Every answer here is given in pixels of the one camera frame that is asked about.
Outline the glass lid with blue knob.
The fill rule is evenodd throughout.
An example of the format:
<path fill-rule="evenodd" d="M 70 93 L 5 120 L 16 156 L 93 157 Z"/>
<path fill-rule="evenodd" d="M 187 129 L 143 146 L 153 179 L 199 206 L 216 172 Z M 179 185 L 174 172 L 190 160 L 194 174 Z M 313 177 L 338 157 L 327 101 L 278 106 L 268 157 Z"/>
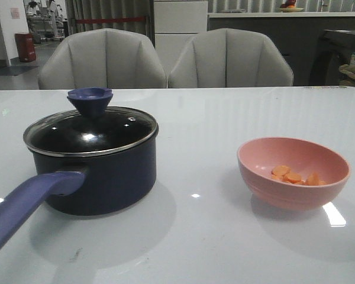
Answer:
<path fill-rule="evenodd" d="M 28 126 L 26 146 L 54 157 L 94 157 L 133 148 L 152 138 L 159 129 L 156 119 L 141 110 L 110 106 L 109 88 L 68 91 L 73 110 L 58 112 Z"/>

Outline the orange ham slice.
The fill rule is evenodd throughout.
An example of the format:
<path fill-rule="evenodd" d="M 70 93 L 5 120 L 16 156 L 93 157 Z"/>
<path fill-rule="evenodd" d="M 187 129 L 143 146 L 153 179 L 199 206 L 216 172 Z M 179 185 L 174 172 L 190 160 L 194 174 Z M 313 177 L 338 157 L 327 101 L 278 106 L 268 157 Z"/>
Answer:
<path fill-rule="evenodd" d="M 291 168 L 287 165 L 278 165 L 272 169 L 272 174 L 277 177 L 282 177 L 288 174 L 291 171 Z"/>
<path fill-rule="evenodd" d="M 320 184 L 320 179 L 318 174 L 316 172 L 311 173 L 307 177 L 305 184 L 308 186 L 318 186 Z"/>
<path fill-rule="evenodd" d="M 283 180 L 289 183 L 299 183 L 302 181 L 302 177 L 298 173 L 289 172 L 283 176 Z"/>

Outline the pink plastic bowl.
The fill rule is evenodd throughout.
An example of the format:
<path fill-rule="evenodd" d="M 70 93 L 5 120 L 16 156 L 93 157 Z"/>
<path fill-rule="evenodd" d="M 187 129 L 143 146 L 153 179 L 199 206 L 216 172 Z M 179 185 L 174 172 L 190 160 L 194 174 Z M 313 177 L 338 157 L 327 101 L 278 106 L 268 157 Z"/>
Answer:
<path fill-rule="evenodd" d="M 288 137 L 250 140 L 237 151 L 238 165 L 248 188 L 262 201 L 278 208 L 306 211 L 331 202 L 350 177 L 349 163 L 320 144 Z M 288 166 L 306 180 L 316 173 L 320 185 L 294 184 L 274 179 L 273 168 Z"/>

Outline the right grey upholstered chair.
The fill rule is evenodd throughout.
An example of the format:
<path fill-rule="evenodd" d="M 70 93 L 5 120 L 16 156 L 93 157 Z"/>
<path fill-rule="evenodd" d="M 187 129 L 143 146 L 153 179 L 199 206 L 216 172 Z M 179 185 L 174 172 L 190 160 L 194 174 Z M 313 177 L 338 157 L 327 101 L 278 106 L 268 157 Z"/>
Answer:
<path fill-rule="evenodd" d="M 274 42 L 253 31 L 220 28 L 199 33 L 184 45 L 170 88 L 292 86 L 293 71 Z"/>

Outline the grey upholstered chair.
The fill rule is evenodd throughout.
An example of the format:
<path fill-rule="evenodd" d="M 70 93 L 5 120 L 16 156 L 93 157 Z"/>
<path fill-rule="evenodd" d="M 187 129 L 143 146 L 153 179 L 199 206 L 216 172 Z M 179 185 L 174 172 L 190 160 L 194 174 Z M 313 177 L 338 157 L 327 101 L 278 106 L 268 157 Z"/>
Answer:
<path fill-rule="evenodd" d="M 293 71 L 274 42 L 253 31 L 220 28 L 199 33 L 184 45 L 170 88 L 292 86 Z"/>
<path fill-rule="evenodd" d="M 66 37 L 38 76 L 42 90 L 166 86 L 167 76 L 151 40 L 143 34 L 113 28 Z"/>

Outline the left grey upholstered chair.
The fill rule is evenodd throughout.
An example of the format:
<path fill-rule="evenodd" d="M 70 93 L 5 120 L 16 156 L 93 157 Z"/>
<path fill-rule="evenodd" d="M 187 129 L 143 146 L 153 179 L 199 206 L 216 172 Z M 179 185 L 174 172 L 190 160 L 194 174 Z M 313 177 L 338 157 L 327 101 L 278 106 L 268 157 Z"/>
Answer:
<path fill-rule="evenodd" d="M 151 40 L 143 34 L 113 28 L 66 37 L 38 76 L 42 90 L 166 86 L 167 76 Z"/>

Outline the white cabinet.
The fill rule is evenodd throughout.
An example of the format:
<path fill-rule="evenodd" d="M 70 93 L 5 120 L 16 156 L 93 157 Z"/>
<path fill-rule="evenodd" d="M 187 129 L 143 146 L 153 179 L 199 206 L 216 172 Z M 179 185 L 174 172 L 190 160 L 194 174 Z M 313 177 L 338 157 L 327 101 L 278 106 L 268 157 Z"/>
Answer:
<path fill-rule="evenodd" d="M 206 31 L 207 1 L 154 1 L 155 49 L 166 74 L 172 70 L 186 41 Z"/>

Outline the grey kitchen counter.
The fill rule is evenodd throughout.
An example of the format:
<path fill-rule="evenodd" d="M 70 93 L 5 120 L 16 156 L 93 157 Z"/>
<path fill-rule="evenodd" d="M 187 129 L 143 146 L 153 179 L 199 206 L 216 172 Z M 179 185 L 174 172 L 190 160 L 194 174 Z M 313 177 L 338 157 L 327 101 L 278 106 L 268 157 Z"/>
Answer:
<path fill-rule="evenodd" d="M 351 12 L 210 13 L 208 29 L 263 33 L 275 43 L 294 74 L 295 86 L 310 86 L 317 42 L 325 30 L 355 30 Z"/>

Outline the fruit plate on counter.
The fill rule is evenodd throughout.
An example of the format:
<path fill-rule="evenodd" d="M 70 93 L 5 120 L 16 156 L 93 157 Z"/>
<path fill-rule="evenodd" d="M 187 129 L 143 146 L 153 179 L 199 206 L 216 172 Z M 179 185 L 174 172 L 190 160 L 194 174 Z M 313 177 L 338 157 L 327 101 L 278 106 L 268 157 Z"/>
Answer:
<path fill-rule="evenodd" d="M 279 7 L 280 12 L 301 12 L 303 8 L 296 6 L 296 0 L 286 0 Z"/>

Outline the red trash bin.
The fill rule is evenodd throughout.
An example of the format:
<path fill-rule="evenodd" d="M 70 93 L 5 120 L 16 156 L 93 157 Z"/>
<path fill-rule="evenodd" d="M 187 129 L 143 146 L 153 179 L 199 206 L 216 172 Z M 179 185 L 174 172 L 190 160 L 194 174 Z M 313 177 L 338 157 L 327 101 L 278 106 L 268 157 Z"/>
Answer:
<path fill-rule="evenodd" d="M 20 62 L 33 62 L 36 60 L 33 36 L 30 33 L 16 33 L 15 42 Z"/>

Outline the dark side table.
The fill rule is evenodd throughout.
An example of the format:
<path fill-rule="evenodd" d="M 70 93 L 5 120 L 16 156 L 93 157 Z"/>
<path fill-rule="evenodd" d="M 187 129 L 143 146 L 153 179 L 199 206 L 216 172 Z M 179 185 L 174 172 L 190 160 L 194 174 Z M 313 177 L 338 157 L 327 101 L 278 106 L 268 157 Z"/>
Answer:
<path fill-rule="evenodd" d="M 341 65 L 355 64 L 355 30 L 325 30 L 319 37 L 312 64 L 311 86 L 338 85 Z"/>

